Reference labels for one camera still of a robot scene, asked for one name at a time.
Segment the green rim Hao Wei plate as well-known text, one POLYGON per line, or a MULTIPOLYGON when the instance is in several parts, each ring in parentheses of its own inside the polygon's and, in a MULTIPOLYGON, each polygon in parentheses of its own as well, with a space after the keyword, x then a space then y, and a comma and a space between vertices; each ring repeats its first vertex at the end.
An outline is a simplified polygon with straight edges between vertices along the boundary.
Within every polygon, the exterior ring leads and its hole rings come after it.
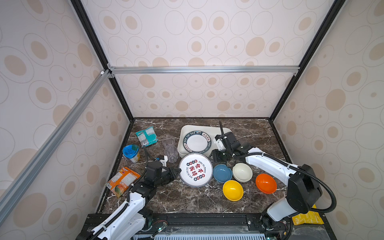
POLYGON ((212 146, 211 137, 203 131, 192 131, 183 138, 183 147, 188 153, 206 153, 212 146))

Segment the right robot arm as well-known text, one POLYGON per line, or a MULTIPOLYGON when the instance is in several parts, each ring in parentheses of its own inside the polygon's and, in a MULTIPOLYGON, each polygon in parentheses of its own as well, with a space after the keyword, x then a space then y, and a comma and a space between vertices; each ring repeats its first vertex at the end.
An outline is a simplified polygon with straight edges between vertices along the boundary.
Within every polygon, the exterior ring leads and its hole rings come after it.
POLYGON ((327 184, 316 177, 310 166, 289 164, 249 144, 230 144, 228 139, 216 140, 216 146, 225 157, 241 160, 262 169, 287 186, 286 196, 265 210, 268 220, 279 222, 285 217, 306 214, 309 211, 330 213, 336 208, 336 195, 327 184), (331 205, 326 209, 314 209, 313 206, 323 195, 323 190, 330 195, 331 205))

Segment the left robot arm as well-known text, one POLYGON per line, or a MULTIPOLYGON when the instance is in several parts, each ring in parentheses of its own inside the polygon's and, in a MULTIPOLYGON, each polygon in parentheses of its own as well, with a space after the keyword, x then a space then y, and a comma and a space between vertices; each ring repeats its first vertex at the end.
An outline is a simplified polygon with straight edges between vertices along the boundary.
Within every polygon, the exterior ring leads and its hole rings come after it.
POLYGON ((83 230, 77 240, 129 240, 137 232, 149 229, 153 211, 146 208, 157 187, 174 181, 180 168, 164 167, 159 161, 149 162, 143 175, 129 188, 123 204, 91 230, 83 230))

